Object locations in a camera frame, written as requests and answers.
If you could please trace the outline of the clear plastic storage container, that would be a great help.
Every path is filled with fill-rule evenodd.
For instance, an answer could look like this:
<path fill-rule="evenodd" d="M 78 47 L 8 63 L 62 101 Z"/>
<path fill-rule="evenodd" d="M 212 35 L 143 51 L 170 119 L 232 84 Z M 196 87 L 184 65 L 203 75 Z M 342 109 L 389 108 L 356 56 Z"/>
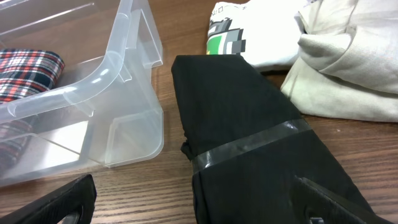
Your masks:
<path fill-rule="evenodd" d="M 1 185 L 161 152 L 151 71 L 163 49 L 147 0 L 3 1 L 1 48 L 49 50 L 65 64 L 51 90 L 1 106 Z"/>

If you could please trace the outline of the white pixel-print t-shirt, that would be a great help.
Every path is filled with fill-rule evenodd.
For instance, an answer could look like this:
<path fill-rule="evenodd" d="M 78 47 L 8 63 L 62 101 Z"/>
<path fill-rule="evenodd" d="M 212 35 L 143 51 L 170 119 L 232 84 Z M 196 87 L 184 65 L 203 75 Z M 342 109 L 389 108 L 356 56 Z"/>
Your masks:
<path fill-rule="evenodd" d="M 299 10 L 308 0 L 250 0 L 215 4 L 208 29 L 208 55 L 240 55 L 260 72 L 288 70 L 298 58 L 304 32 Z"/>

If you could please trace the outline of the black taped garment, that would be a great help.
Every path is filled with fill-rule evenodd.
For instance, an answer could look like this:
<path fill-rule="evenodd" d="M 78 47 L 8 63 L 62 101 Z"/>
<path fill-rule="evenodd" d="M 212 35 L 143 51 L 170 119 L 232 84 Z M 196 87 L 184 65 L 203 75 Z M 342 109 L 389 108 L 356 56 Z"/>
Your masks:
<path fill-rule="evenodd" d="M 296 223 L 295 177 L 369 209 L 299 110 L 242 57 L 179 55 L 171 71 L 198 223 Z"/>

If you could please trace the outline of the beige cloth garment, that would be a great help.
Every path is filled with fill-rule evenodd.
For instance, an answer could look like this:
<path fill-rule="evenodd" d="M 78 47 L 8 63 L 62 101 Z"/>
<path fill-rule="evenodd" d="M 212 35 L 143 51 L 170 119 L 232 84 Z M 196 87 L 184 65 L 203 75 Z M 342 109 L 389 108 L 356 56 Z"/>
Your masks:
<path fill-rule="evenodd" d="M 304 114 L 396 122 L 397 0 L 315 1 L 300 18 L 282 93 Z"/>

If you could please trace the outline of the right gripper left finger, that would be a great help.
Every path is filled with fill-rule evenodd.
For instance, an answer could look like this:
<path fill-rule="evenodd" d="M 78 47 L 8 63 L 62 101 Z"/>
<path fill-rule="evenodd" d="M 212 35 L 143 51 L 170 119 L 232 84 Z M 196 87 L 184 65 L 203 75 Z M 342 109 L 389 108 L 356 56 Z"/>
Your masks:
<path fill-rule="evenodd" d="M 86 174 L 2 217 L 1 223 L 90 223 L 96 196 L 93 176 Z"/>

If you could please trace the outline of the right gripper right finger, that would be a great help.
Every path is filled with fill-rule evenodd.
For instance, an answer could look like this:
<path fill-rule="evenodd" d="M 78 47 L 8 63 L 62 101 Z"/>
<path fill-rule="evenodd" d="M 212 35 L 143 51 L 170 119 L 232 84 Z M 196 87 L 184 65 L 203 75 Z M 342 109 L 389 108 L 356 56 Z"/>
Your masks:
<path fill-rule="evenodd" d="M 290 200 L 304 224 L 392 224 L 306 178 L 295 177 Z"/>

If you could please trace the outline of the plaid flannel shirt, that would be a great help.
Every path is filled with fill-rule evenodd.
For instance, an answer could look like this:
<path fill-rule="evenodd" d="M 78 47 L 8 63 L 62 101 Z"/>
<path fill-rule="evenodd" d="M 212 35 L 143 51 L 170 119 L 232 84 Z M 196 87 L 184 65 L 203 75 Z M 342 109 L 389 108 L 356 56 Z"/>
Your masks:
<path fill-rule="evenodd" d="M 65 63 L 51 51 L 32 49 L 1 50 L 1 104 L 51 90 Z M 23 155 L 29 136 L 13 138 L 33 130 L 37 116 L 10 121 L 1 125 L 1 171 L 15 166 Z"/>

